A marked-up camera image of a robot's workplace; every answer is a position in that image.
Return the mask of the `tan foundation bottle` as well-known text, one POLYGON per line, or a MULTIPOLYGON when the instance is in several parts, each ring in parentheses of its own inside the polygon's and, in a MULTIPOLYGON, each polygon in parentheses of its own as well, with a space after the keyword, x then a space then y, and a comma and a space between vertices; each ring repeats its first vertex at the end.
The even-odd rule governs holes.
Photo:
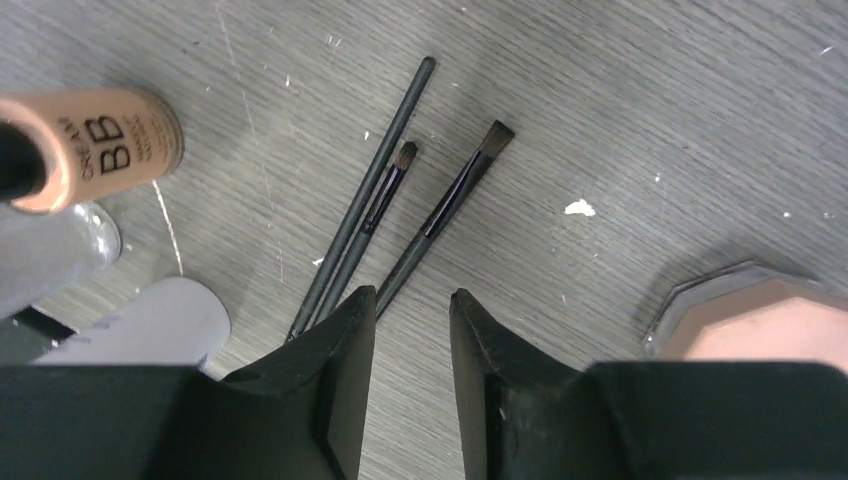
POLYGON ((140 89, 70 89, 1 99, 1 199, 53 214, 144 184, 182 159, 180 123, 140 89))

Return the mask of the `thick black makeup pencil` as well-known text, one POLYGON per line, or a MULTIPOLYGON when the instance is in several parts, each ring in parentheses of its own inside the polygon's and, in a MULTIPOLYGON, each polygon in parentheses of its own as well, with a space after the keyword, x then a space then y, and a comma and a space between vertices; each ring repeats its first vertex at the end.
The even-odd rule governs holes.
POLYGON ((514 136, 514 131, 503 122, 493 122, 476 152, 466 162, 379 287, 376 295, 377 319, 382 317, 436 239, 514 136))

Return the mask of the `short black makeup pencil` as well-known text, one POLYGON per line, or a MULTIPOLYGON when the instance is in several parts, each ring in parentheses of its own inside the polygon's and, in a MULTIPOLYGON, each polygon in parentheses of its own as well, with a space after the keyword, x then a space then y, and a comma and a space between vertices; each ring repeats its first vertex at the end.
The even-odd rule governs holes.
POLYGON ((395 162, 378 187, 368 211, 330 282, 323 302, 315 315, 314 325, 321 323, 335 309, 417 153, 418 146, 412 141, 405 142, 399 150, 395 162))

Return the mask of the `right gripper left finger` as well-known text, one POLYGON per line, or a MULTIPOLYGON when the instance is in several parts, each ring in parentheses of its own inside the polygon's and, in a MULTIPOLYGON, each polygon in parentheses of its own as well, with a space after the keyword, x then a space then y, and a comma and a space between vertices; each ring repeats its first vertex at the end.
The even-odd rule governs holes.
POLYGON ((354 479, 373 286, 215 380, 193 366, 5 365, 5 479, 354 479))

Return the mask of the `white plastic bottle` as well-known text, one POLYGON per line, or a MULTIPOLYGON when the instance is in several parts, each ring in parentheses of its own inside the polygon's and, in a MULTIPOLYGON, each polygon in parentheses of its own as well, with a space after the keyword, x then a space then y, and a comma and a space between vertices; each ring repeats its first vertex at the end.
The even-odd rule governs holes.
POLYGON ((203 367, 230 334, 228 312, 215 293, 198 281, 170 277, 32 363, 203 367))

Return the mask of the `thin black makeup pencil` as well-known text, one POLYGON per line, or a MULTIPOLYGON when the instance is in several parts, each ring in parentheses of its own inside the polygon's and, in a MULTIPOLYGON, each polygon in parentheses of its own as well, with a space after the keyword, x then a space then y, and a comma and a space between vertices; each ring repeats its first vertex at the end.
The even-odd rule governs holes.
POLYGON ((394 114, 383 140, 381 141, 373 160, 366 171, 356 193, 341 221, 339 227, 324 255, 304 300, 295 316, 286 340, 290 341, 302 334, 315 313, 325 289, 340 265, 342 256, 350 242, 354 231, 368 205, 368 201, 377 188, 377 183, 388 165, 401 134, 405 130, 414 113, 416 105, 422 96, 427 83, 436 67, 433 56, 425 56, 394 114))

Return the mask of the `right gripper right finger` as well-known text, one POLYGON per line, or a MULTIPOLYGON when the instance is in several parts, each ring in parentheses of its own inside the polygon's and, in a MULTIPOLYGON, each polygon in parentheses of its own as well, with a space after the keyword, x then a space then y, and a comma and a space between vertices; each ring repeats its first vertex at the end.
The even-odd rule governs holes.
POLYGON ((847 377, 788 362, 610 361, 575 369, 450 303, 469 479, 843 479, 847 377))

